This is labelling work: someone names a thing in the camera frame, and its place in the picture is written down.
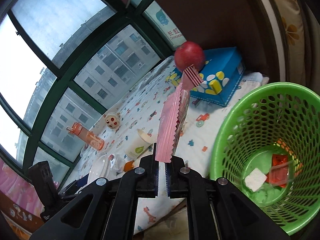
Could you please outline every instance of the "basket rim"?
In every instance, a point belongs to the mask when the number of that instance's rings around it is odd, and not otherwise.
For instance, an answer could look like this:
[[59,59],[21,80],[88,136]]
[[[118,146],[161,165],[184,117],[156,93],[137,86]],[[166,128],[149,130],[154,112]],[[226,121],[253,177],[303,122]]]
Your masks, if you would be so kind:
[[[315,100],[317,100],[320,104],[320,96],[317,95],[315,92],[313,92],[312,90],[310,90],[309,88],[306,88],[302,85],[299,84],[295,84],[295,83],[290,83],[290,82],[275,82],[275,83],[270,83],[264,86],[260,86],[254,90],[252,90],[251,92],[249,92],[248,94],[246,94],[243,98],[241,98],[231,109],[231,111],[229,112],[229,114],[227,115],[227,117],[225,118],[224,122],[222,123],[219,132],[217,134],[217,137],[215,139],[214,142],[214,146],[211,152],[211,162],[210,162],[210,173],[209,173],[209,178],[216,180],[217,178],[221,177],[220,174],[218,174],[217,169],[215,169],[215,162],[218,158],[218,154],[215,154],[217,152],[221,152],[223,149],[221,149],[221,140],[222,137],[224,136],[224,133],[222,131],[224,131],[230,124],[233,123],[233,115],[235,112],[238,112],[239,109],[241,109],[243,107],[243,105],[247,104],[247,101],[251,99],[251,97],[260,94],[261,92],[266,92],[266,91],[270,91],[271,94],[274,94],[275,91],[278,91],[281,88],[293,88],[293,89],[298,89],[303,93],[309,93],[310,96],[314,97]],[[295,222],[292,222],[290,224],[286,224],[285,226],[282,227],[282,229],[284,231],[286,231],[286,233],[291,236],[294,233],[298,232],[300,229],[302,229],[305,225],[307,225],[314,217],[315,215],[318,213],[320,209],[320,198],[319,200],[316,202],[316,205],[314,206],[314,208],[312,208],[311,210],[313,210],[313,212],[310,214],[310,216],[306,217],[306,218],[302,218],[302,219],[298,219]]]

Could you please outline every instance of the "pink wrapper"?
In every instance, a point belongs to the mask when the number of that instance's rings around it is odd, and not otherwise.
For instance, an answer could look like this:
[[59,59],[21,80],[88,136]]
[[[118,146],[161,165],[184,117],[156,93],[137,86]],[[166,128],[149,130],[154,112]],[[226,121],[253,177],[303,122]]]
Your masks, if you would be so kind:
[[203,82],[198,72],[188,67],[182,74],[180,84],[164,103],[159,124],[156,161],[170,163],[180,138],[182,125],[187,116],[190,90]]

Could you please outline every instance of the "cardboard box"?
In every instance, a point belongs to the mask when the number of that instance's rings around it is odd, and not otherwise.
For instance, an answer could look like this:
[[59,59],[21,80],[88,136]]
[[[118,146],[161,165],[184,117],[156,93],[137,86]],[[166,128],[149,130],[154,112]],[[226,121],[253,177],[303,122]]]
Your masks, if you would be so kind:
[[[236,47],[209,49],[204,51],[206,62],[199,72],[204,82],[191,91],[191,96],[220,106],[227,106],[244,73],[242,57]],[[182,73],[175,68],[166,78],[175,87]]]

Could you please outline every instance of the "red fruit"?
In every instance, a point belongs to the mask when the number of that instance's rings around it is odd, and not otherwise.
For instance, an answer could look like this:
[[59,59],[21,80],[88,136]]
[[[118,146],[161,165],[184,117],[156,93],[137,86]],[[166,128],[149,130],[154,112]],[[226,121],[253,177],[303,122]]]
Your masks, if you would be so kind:
[[205,55],[198,44],[192,41],[186,41],[177,48],[174,54],[174,61],[177,69],[181,72],[191,65],[193,65],[197,71],[200,71],[204,67]]

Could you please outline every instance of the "bolt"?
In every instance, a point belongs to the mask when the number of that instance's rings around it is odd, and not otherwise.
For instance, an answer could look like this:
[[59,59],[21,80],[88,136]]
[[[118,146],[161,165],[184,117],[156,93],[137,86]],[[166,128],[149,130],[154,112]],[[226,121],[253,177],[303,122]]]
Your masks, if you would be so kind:
[[219,178],[218,183],[220,185],[226,185],[226,184],[228,184],[228,180],[226,178]]
[[190,172],[190,169],[188,167],[182,167],[180,169],[180,172],[183,174],[188,174]]
[[96,183],[98,186],[103,186],[104,184],[107,183],[107,180],[105,178],[100,178],[100,179],[97,179]]
[[142,173],[144,173],[144,168],[142,168],[142,167],[138,167],[138,168],[136,168],[135,170],[134,170],[134,172],[135,173],[137,173],[137,174],[142,174]]

